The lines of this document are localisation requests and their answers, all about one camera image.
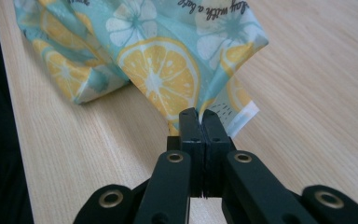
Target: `light wood surface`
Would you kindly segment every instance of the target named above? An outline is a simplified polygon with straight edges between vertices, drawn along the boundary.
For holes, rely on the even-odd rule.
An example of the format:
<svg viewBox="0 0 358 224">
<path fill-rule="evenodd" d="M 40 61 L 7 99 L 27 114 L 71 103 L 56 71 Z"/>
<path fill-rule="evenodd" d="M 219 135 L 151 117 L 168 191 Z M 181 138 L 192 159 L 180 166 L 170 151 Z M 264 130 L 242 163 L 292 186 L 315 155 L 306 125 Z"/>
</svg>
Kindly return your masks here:
<svg viewBox="0 0 358 224">
<path fill-rule="evenodd" d="M 358 202 L 358 1 L 249 1 L 270 43 L 239 71 L 261 112 L 237 148 L 292 191 L 324 184 Z M 165 150 L 164 118 L 133 86 L 85 105 L 63 98 L 0 0 L 0 39 L 36 223 L 72 223 L 91 193 L 134 188 Z M 192 200 L 190 223 L 224 223 Z"/>
</svg>

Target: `lemon print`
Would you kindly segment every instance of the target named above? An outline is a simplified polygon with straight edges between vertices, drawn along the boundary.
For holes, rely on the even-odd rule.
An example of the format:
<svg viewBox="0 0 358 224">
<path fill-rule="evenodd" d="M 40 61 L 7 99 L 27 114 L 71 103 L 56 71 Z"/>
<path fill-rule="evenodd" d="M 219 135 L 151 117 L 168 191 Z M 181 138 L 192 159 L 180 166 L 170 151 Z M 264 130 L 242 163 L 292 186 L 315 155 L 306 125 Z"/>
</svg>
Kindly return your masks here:
<svg viewBox="0 0 358 224">
<path fill-rule="evenodd" d="M 86 48 L 80 37 L 70 32 L 47 10 L 43 10 L 40 14 L 40 28 L 57 43 L 69 49 Z"/>
<path fill-rule="evenodd" d="M 118 65 L 169 123 L 197 104 L 200 72 L 186 47 L 155 37 L 124 48 Z"/>
<path fill-rule="evenodd" d="M 38 0 L 38 2 L 40 3 L 40 5 L 45 7 L 51 3 L 55 3 L 56 0 Z"/>
<path fill-rule="evenodd" d="M 95 56 L 95 60 L 88 60 L 87 63 L 95 65 L 112 63 L 112 58 L 101 45 L 89 47 L 89 50 Z"/>
<path fill-rule="evenodd" d="M 84 64 L 87 66 L 90 66 L 90 67 L 96 67 L 96 66 L 104 64 L 104 62 L 101 60 L 98 60 L 98 59 L 89 59 L 89 60 L 86 60 L 84 62 Z"/>
<path fill-rule="evenodd" d="M 75 64 L 55 50 L 45 54 L 45 62 L 48 70 L 54 77 L 63 94 L 74 100 L 81 92 L 82 84 L 90 75 L 90 68 Z"/>
<path fill-rule="evenodd" d="M 226 73 L 232 77 L 234 73 L 243 65 L 257 50 L 254 50 L 254 43 L 239 45 L 221 51 L 221 65 Z"/>
<path fill-rule="evenodd" d="M 179 130 L 171 122 L 168 122 L 168 130 L 170 131 L 170 136 L 179 136 Z"/>
<path fill-rule="evenodd" d="M 83 24 L 87 27 L 89 32 L 94 35 L 94 29 L 92 28 L 91 21 L 90 21 L 89 17 L 83 13 L 80 13 L 80 12 L 76 12 L 76 16 L 81 22 L 83 22 Z"/>
<path fill-rule="evenodd" d="M 227 83 L 227 95 L 231 106 L 237 112 L 240 112 L 251 102 L 248 93 L 235 77 L 232 77 Z"/>
<path fill-rule="evenodd" d="M 45 48 L 50 47 L 48 43 L 41 39 L 34 39 L 32 42 L 32 46 L 34 47 L 34 51 L 39 55 L 42 55 L 42 52 Z"/>
</svg>

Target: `wood grain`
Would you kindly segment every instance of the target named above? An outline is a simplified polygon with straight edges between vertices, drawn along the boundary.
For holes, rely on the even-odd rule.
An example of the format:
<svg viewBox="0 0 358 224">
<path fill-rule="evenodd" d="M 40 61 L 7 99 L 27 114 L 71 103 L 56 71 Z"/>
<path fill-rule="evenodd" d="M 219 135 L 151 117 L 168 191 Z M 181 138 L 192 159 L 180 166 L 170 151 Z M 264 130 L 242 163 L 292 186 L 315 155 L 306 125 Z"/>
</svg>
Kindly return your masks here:
<svg viewBox="0 0 358 224">
<path fill-rule="evenodd" d="M 261 112 L 234 139 L 296 193 L 324 184 L 358 202 L 358 1 L 249 1 L 270 43 L 237 76 Z M 91 193 L 134 188 L 164 151 L 164 118 L 133 86 L 63 98 L 0 1 L 0 39 L 36 223 L 72 223 Z M 224 223 L 192 200 L 190 223 Z"/>
</svg>

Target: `screw hole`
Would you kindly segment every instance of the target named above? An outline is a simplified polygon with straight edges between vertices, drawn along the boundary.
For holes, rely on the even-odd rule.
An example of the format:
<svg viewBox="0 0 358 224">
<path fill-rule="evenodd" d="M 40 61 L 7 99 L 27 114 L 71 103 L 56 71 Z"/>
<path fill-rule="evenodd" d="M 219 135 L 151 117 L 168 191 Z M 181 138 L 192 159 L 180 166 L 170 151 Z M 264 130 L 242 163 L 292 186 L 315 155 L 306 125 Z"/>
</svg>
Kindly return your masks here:
<svg viewBox="0 0 358 224">
<path fill-rule="evenodd" d="M 315 198 L 318 200 L 319 203 L 323 204 L 324 206 L 339 209 L 344 207 L 344 202 L 336 195 L 320 190 L 315 193 Z"/>
<path fill-rule="evenodd" d="M 239 162 L 250 162 L 252 160 L 252 157 L 245 153 L 239 153 L 235 155 L 235 160 Z"/>
<path fill-rule="evenodd" d="M 152 216 L 152 223 L 153 224 L 167 224 L 168 217 L 167 217 L 167 215 L 165 215 L 163 213 L 157 213 Z"/>
<path fill-rule="evenodd" d="M 101 195 L 99 203 L 101 207 L 111 208 L 118 206 L 123 201 L 123 194 L 118 189 L 108 190 Z"/>
<path fill-rule="evenodd" d="M 183 160 L 183 156 L 181 154 L 173 153 L 168 155 L 167 159 L 170 162 L 179 162 Z"/>
<path fill-rule="evenodd" d="M 300 224 L 300 220 L 292 214 L 285 214 L 282 216 L 282 220 L 286 224 Z"/>
</svg>

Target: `white flower pattern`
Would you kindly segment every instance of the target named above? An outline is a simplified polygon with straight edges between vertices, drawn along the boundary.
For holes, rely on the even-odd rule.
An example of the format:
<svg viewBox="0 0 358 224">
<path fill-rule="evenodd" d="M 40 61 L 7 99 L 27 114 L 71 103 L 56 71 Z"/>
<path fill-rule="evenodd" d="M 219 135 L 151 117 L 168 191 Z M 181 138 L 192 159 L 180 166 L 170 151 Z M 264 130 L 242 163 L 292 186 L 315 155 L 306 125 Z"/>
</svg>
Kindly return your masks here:
<svg viewBox="0 0 358 224">
<path fill-rule="evenodd" d="M 223 7 L 219 0 L 211 1 L 209 4 L 213 7 Z M 196 24 L 197 34 L 200 35 L 197 51 L 203 60 L 209 61 L 212 69 L 216 69 L 220 62 L 221 49 L 255 41 L 255 36 L 249 34 L 257 35 L 263 32 L 251 10 L 241 14 L 239 10 L 230 12 L 229 7 L 227 15 L 209 21 L 207 14 L 198 13 Z"/>
<path fill-rule="evenodd" d="M 157 35 L 155 6 L 150 0 L 129 0 L 122 3 L 106 22 L 110 40 L 125 47 Z"/>
</svg>

